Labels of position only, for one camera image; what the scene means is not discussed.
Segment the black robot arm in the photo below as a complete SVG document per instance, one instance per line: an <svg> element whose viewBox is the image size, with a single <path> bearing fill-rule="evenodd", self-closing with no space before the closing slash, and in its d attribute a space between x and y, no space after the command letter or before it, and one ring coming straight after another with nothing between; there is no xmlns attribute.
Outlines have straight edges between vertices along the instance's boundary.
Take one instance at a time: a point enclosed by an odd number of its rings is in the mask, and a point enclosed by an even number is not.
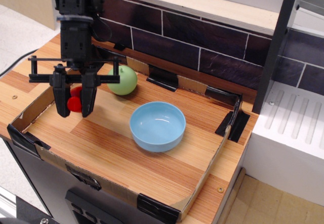
<svg viewBox="0 0 324 224"><path fill-rule="evenodd" d="M90 115L94 108L98 86L103 83L120 82L119 59L92 58L92 39L100 38L92 28L103 12L104 0L55 0L59 11L61 57L52 74L39 74L37 63L42 58L32 56L31 83L49 83L53 89L57 113L67 117L73 110L71 103L77 102L76 109L83 117Z"/></svg>

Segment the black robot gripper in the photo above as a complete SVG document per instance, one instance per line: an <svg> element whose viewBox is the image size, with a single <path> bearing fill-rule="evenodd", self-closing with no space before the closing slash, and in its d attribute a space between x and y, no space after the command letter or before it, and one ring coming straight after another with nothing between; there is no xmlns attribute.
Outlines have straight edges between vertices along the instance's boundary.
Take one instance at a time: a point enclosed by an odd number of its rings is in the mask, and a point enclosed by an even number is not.
<svg viewBox="0 0 324 224"><path fill-rule="evenodd" d="M120 82L119 60L117 57L102 60L92 57L93 18L58 18L57 21L60 22L61 57L30 57L28 59L31 61L29 82L49 83L52 86L57 113L64 118L70 114L67 107L70 98L69 84L81 83L82 116L86 118L93 112L97 86L102 83ZM52 74L40 74L37 72L39 61L58 61L62 64L56 65ZM107 62L113 63L113 74L98 75L97 72L102 64Z"/></svg>

